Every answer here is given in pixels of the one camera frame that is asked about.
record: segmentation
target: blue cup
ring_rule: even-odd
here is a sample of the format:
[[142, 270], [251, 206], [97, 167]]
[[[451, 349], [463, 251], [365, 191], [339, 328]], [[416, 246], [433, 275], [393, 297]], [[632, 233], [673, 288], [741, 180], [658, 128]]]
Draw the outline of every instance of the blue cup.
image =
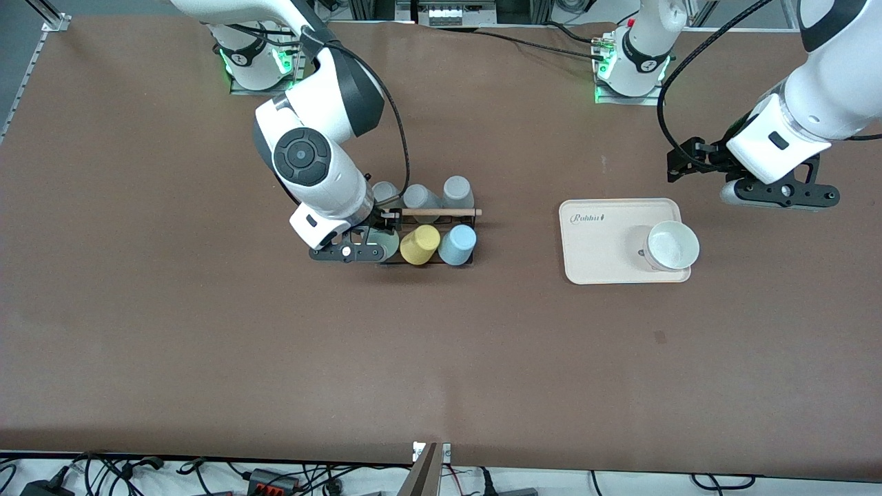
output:
[[438, 255], [448, 265], [461, 266], [472, 255], [477, 240], [474, 229], [460, 224], [445, 234], [438, 247]]

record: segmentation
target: red wire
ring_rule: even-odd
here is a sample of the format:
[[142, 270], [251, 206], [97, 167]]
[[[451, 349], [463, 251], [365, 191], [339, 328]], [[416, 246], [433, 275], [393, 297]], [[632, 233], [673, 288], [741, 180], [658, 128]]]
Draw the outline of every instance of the red wire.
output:
[[460, 478], [456, 477], [456, 470], [453, 469], [452, 465], [447, 465], [447, 469], [450, 471], [450, 475], [453, 476], [453, 482], [456, 483], [457, 489], [460, 490], [460, 496], [466, 496], [465, 493], [462, 491], [462, 486], [460, 485]]

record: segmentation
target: yellow cup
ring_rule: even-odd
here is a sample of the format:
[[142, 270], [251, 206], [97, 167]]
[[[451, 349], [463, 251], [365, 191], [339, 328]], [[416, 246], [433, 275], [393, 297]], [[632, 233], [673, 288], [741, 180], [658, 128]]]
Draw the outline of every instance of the yellow cup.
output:
[[432, 253], [441, 244], [441, 234], [435, 226], [422, 225], [401, 240], [399, 251], [407, 263], [420, 266], [432, 258]]

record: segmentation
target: brown table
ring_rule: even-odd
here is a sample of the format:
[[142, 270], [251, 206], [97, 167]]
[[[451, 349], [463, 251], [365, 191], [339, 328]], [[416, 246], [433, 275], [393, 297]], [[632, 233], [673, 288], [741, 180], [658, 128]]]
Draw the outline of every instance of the brown table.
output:
[[[0, 147], [3, 447], [406, 462], [449, 440], [464, 465], [882, 478], [882, 144], [825, 154], [829, 212], [730, 207], [721, 175], [666, 184], [654, 109], [595, 105], [583, 60], [336, 30], [399, 102], [415, 182], [472, 181], [475, 264], [311, 261], [250, 141], [264, 99], [225, 94], [206, 30], [74, 19]], [[723, 37], [672, 131], [718, 138], [803, 60], [793, 34]], [[401, 181], [388, 107], [344, 147]], [[701, 239], [687, 283], [566, 280], [562, 201], [660, 196]]]

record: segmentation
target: rectangular tray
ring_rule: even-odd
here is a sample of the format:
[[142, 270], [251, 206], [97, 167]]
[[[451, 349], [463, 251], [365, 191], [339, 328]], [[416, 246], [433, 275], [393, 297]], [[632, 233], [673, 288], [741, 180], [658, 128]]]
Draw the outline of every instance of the rectangular tray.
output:
[[558, 209], [567, 278], [576, 284], [684, 282], [690, 268], [655, 270], [639, 251], [649, 230], [680, 221], [672, 199], [569, 199]]

